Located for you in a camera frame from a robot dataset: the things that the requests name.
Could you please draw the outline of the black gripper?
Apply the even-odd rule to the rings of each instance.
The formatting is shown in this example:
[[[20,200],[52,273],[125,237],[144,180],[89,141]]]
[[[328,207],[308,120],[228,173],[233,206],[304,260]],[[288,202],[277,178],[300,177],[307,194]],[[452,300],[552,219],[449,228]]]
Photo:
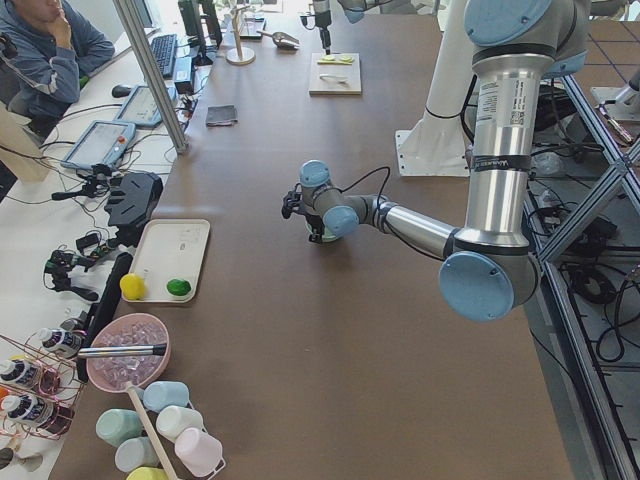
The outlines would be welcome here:
[[[331,37],[327,26],[318,26],[322,49],[326,55],[331,53]]]
[[[321,235],[325,231],[324,223],[322,218],[315,214],[306,213],[305,214],[306,225],[311,232],[309,234],[309,241],[312,243],[321,243]]]

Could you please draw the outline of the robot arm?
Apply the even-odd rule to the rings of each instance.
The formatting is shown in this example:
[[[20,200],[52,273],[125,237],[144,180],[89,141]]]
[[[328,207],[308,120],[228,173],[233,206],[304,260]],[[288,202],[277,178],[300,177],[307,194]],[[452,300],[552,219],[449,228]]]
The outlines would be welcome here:
[[[477,322],[507,315],[533,295],[540,277],[521,231],[540,83],[583,66],[590,10],[587,1],[466,5],[479,97],[463,227],[382,195],[347,196],[318,160],[301,167],[283,215],[302,215],[317,243],[362,224],[392,234],[441,261],[440,290],[458,314]]]
[[[364,13],[380,7],[385,1],[378,0],[338,0],[350,23],[356,23],[364,17]],[[312,17],[314,27],[319,30],[322,49],[325,54],[331,53],[331,36],[329,27],[332,23],[331,6],[329,0],[312,1]]]

